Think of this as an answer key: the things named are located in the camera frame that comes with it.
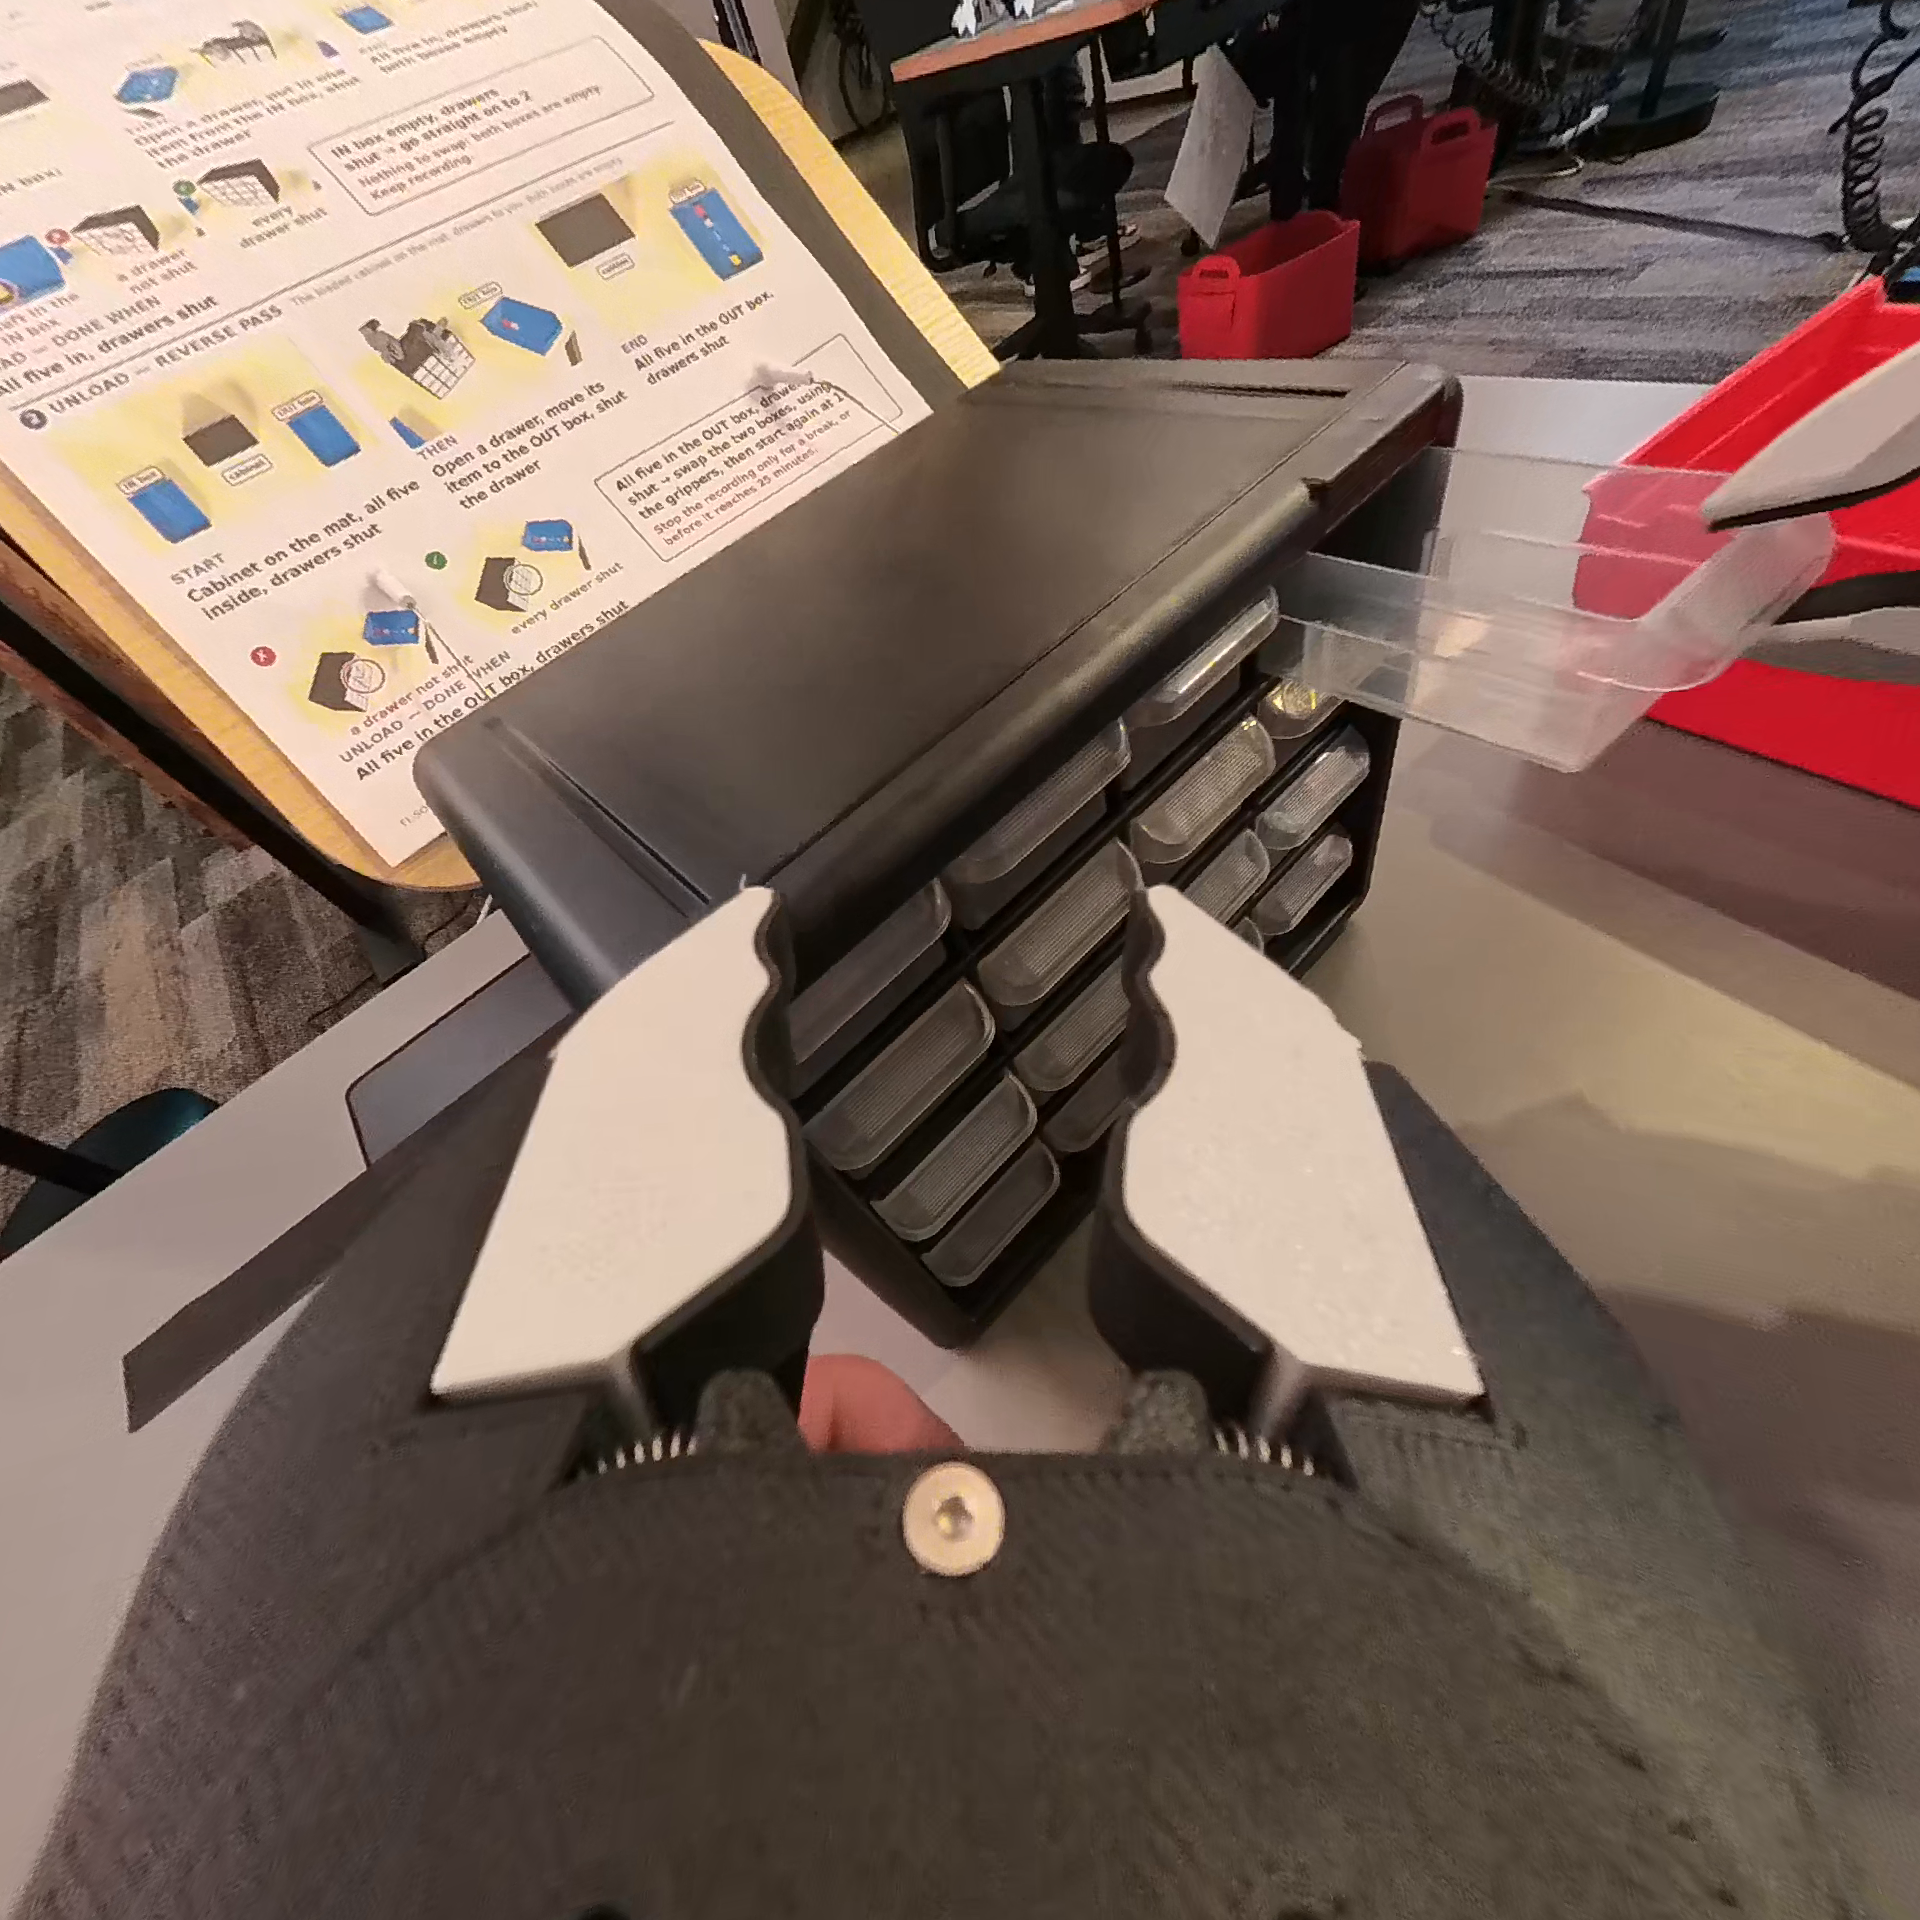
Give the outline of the printed instruction sheet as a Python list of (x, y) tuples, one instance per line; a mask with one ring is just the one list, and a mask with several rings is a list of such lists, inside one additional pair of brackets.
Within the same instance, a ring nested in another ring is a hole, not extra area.
[(5, 4), (5, 474), (379, 860), (941, 402), (612, 4)]

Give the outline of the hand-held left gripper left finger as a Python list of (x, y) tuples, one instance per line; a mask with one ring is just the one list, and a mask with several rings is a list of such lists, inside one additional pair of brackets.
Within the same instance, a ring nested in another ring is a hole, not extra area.
[(788, 1100), (793, 961), (745, 888), (554, 1048), (432, 1371), (615, 1433), (793, 1433), (825, 1253)]

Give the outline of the black drawer cabinet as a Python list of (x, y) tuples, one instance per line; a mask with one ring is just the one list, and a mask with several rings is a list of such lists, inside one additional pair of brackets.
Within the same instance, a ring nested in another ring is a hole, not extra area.
[(1004, 370), (425, 748), (573, 1012), (736, 891), (793, 1001), (1309, 553), (1412, 561), (1415, 364)]

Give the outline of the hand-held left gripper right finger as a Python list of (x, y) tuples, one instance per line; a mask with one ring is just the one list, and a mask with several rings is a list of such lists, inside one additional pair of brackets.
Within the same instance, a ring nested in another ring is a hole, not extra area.
[(1121, 958), (1093, 1326), (1200, 1433), (1292, 1433), (1317, 1397), (1461, 1412), (1484, 1378), (1356, 1037), (1156, 882)]

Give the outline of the dark teal chair base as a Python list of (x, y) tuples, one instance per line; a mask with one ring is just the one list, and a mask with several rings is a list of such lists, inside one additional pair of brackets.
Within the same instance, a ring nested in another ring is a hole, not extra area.
[(160, 1089), (115, 1109), (75, 1144), (47, 1144), (2, 1128), (2, 1168), (28, 1177), (28, 1192), (7, 1212), (2, 1260), (79, 1212), (125, 1173), (179, 1141), (220, 1105), (193, 1089)]

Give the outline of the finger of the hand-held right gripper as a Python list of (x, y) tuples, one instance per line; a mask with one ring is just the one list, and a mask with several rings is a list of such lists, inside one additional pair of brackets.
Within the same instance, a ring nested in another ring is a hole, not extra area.
[(1919, 579), (1848, 579), (1801, 595), (1747, 660), (1848, 685), (1919, 689)]
[(1919, 476), (1919, 346), (1797, 418), (1700, 506), (1714, 530), (1855, 508)]

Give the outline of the grid of clear cabinet drawers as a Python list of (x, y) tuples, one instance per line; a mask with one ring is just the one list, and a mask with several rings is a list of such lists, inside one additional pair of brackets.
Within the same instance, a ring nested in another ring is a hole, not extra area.
[(1124, 923), (1163, 882), (1298, 977), (1370, 889), (1394, 729), (1298, 677), (1261, 592), (792, 1005), (824, 1236), (941, 1349), (1087, 1216)]

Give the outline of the large clear plastic drawer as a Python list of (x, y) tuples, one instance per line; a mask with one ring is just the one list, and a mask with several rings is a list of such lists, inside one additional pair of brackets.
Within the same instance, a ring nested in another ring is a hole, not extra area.
[(1370, 536), (1283, 573), (1288, 670), (1568, 774), (1719, 680), (1834, 562), (1824, 512), (1713, 529), (1713, 470), (1434, 449), (1407, 481), (1434, 508), (1412, 561)]

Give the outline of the red storage bin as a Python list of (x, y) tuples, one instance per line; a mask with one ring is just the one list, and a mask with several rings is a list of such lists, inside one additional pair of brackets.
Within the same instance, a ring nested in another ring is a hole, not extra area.
[(1178, 282), (1187, 361), (1307, 360), (1353, 332), (1360, 226), (1309, 209), (1200, 257)]
[(1344, 160), (1337, 201), (1357, 226), (1360, 270), (1388, 273), (1474, 238), (1498, 136), (1498, 121), (1479, 110), (1428, 112), (1410, 92), (1373, 105)]

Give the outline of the white paper sheet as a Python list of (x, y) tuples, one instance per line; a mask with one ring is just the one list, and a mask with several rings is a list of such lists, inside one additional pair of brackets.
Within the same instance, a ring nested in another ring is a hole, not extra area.
[(1194, 66), (1194, 100), (1163, 188), (1163, 204), (1207, 251), (1217, 246), (1240, 196), (1255, 124), (1257, 96), (1228, 50), (1209, 46)]

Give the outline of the wooden display board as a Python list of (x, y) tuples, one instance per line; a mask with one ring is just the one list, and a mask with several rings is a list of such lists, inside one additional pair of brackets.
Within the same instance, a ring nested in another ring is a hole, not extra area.
[[(800, 99), (756, 62), (697, 38), (660, 4), (612, 18), (712, 117), (745, 174), (792, 217), (922, 394), (946, 401), (999, 364)], [(5, 474), (5, 684), (137, 780), (220, 849), (268, 860), (351, 923), (413, 950), (400, 901), (469, 893), (479, 877), (441, 836), (392, 865), (323, 804), (292, 764)]]

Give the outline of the wooden-top desk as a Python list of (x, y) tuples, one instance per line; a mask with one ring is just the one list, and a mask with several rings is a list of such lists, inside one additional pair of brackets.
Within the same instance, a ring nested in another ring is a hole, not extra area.
[(1147, 304), (1121, 290), (1115, 228), (1108, 232), (1112, 298), (1090, 314), (1072, 301), (1069, 234), (1061, 211), (1048, 137), (1043, 131), (1043, 83), (1068, 52), (1079, 52), (1107, 30), (1151, 18), (1155, 2), (1069, 2), (949, 36), (893, 62), (892, 81), (914, 105), (935, 108), (991, 83), (1008, 90), (1013, 114), (1013, 163), (1021, 198), (1026, 257), (1036, 273), (1031, 323), (994, 346), (1001, 364), (1090, 356), (1087, 336), (1127, 332), (1138, 353), (1151, 353)]

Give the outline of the person's left hand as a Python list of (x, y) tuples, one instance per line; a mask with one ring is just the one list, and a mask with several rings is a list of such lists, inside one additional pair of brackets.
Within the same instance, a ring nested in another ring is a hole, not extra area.
[(800, 1438), (813, 1453), (961, 1453), (965, 1442), (898, 1373), (864, 1356), (807, 1360)]

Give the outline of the red plastic box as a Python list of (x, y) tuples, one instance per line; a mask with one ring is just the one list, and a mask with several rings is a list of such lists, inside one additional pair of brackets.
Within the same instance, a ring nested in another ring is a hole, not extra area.
[[(1839, 294), (1604, 470), (1591, 489), (1586, 540), (1607, 553), (1705, 561), (1727, 530), (1705, 524), (1704, 500), (1797, 418), (1915, 341), (1914, 262)], [(1914, 478), (1855, 508), (1759, 529), (1829, 524), (1832, 562), (1810, 589), (1848, 579), (1915, 579), (1915, 497)], [(1915, 689), (1848, 685), (1748, 664), (1745, 654), (1714, 680), (1666, 693), (1651, 715), (1884, 801), (1919, 802)]]

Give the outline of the black tape strip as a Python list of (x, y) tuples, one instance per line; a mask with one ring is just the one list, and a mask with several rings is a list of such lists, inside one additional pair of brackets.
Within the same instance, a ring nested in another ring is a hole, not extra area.
[(333, 1194), (124, 1356), (125, 1432), (141, 1433), (336, 1278), (351, 1296), (427, 1298), (450, 1312), (453, 1280), (472, 1270), (492, 1208), (485, 1192), (432, 1194), (425, 1182)]

